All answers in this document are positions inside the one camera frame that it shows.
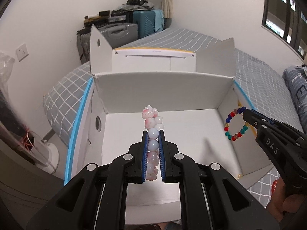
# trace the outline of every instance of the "bed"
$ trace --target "bed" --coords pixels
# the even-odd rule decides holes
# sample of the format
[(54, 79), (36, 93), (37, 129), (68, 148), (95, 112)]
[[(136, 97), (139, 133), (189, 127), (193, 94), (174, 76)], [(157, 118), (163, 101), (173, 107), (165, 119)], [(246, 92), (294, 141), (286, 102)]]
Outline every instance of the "bed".
[[(198, 50), (219, 41), (192, 30), (169, 28), (123, 47), (171, 48), (197, 53)], [(237, 64), (235, 80), (254, 107), (268, 117), (286, 122), (303, 131), (283, 78), (263, 61), (238, 49), (235, 49), (234, 57)], [(90, 78), (90, 66), (86, 63), (66, 75), (44, 97), (44, 110), (49, 123), (67, 146), (80, 101)], [(274, 168), (248, 189), (264, 207), (270, 201), (271, 184), (278, 177), (279, 174)]]

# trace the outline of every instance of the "suitcase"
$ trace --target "suitcase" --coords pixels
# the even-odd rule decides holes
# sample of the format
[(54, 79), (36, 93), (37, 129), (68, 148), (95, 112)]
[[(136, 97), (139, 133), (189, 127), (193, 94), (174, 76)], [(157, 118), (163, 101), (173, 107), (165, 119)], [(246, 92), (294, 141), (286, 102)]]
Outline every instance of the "suitcase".
[(156, 14), (154, 11), (133, 11), (133, 23), (139, 26), (139, 39), (155, 33)]
[[(131, 23), (110, 24), (98, 28), (112, 48), (121, 47), (138, 39), (138, 25)], [(77, 35), (77, 48), (81, 63), (90, 60), (91, 33)]]

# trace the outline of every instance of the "silver screw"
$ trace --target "silver screw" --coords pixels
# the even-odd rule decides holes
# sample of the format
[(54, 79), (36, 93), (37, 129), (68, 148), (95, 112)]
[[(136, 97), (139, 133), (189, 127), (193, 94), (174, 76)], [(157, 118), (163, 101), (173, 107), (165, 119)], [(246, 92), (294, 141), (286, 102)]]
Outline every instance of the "silver screw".
[(183, 155), (183, 154), (181, 154), (181, 153), (177, 153), (177, 154), (175, 154), (175, 159), (177, 159), (177, 160), (181, 160), (181, 159), (183, 159), (185, 156)]
[(96, 169), (96, 165), (93, 164), (93, 163), (90, 163), (89, 165), (86, 166), (86, 169), (87, 169), (88, 171), (93, 171), (93, 170)]
[(213, 163), (213, 164), (211, 164), (211, 168), (213, 170), (219, 170), (221, 168), (221, 166), (218, 163)]
[(131, 159), (133, 158), (133, 155), (131, 155), (131, 154), (125, 154), (125, 155), (123, 156), (123, 158), (124, 158), (125, 160), (129, 161), (129, 160), (131, 160)]

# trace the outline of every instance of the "wall socket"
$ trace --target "wall socket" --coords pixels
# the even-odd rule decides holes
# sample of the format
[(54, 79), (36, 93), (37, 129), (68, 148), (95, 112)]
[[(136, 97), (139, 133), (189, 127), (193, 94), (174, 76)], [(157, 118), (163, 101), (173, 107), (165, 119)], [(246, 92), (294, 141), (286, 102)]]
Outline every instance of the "wall socket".
[(19, 60), (19, 62), (22, 61), (25, 57), (27, 57), (29, 55), (27, 46), (23, 44), (19, 48), (17, 48), (16, 55), (17, 55), (17, 59)]

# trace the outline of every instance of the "colorful beaded bracelet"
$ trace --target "colorful beaded bracelet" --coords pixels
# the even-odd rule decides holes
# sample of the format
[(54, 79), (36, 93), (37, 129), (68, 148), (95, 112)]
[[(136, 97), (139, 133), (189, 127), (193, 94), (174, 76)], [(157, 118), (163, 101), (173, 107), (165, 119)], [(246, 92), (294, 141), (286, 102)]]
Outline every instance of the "colorful beaded bracelet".
[(244, 134), (245, 134), (245, 131), (248, 130), (248, 127), (250, 126), (250, 124), (248, 122), (245, 122), (245, 125), (243, 125), (242, 129), (237, 133), (235, 134), (234, 136), (230, 135), (229, 133), (229, 123), (230, 123), (230, 120), (237, 114), (241, 114), (242, 112), (244, 112), (246, 110), (246, 107), (241, 107), (241, 108), (238, 108), (238, 109), (234, 109), (233, 112), (231, 112), (228, 117), (226, 118), (226, 123), (225, 123), (225, 128), (224, 128), (224, 131), (225, 132), (225, 136), (228, 137), (229, 140), (232, 140), (232, 141), (235, 141), (236, 139), (238, 139), (239, 137), (242, 137)]

